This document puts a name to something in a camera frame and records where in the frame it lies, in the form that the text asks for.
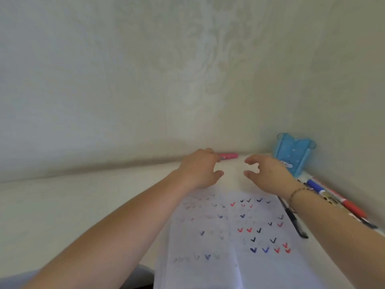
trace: hand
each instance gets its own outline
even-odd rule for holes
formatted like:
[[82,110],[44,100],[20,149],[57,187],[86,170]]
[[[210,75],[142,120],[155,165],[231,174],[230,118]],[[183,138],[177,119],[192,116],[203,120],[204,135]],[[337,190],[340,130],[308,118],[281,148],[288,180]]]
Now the hand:
[[213,149],[199,149],[183,158],[176,173],[191,189],[207,188],[224,175],[222,170],[214,172],[215,164],[220,161],[221,158]]
[[267,193],[288,199],[296,189],[305,187],[275,158],[252,155],[245,159],[245,163],[248,165],[259,163],[259,173],[245,170],[243,174]]

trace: bracelet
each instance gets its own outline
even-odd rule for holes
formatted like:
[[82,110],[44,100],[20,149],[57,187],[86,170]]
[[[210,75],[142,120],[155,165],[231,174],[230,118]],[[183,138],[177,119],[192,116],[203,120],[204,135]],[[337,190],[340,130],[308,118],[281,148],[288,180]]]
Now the bracelet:
[[295,195],[297,192],[302,191],[302,190],[304,190],[304,189],[307,189],[308,191],[310,191],[309,188],[299,188],[299,189],[296,189],[296,190],[290,195],[290,198],[289,198],[289,200],[288,200],[288,204],[289,204],[289,207],[290,207],[290,208],[291,208],[291,201],[293,200],[294,195]]

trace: open notebook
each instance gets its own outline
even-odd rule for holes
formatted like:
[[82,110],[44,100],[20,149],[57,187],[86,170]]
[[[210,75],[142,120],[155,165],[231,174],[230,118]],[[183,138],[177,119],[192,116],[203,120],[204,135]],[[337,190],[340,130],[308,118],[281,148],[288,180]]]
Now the open notebook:
[[187,196],[171,218],[155,289],[321,289],[296,248],[278,198],[211,187]]

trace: pink highlighter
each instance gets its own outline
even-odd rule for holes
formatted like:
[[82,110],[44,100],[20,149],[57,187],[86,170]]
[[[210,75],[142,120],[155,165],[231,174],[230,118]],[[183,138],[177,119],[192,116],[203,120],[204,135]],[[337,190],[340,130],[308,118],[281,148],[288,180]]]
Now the pink highlighter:
[[221,160],[238,158],[238,153],[220,153]]

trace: black marker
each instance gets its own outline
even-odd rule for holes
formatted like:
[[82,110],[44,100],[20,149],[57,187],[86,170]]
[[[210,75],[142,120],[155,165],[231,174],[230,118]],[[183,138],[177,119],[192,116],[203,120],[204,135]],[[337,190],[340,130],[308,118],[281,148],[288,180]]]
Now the black marker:
[[288,207],[286,207],[286,205],[283,203],[282,199],[280,197],[278,197],[278,199],[280,200],[283,208],[285,209],[285,212],[286,214],[288,215],[291,223],[294,225],[294,228],[296,229],[297,233],[300,235],[301,238],[306,238],[308,239],[308,235],[306,234],[305,231],[303,231],[303,229],[301,228],[301,225],[300,223],[298,222],[297,218],[295,217],[295,215],[293,214],[292,211],[290,211],[290,209]]

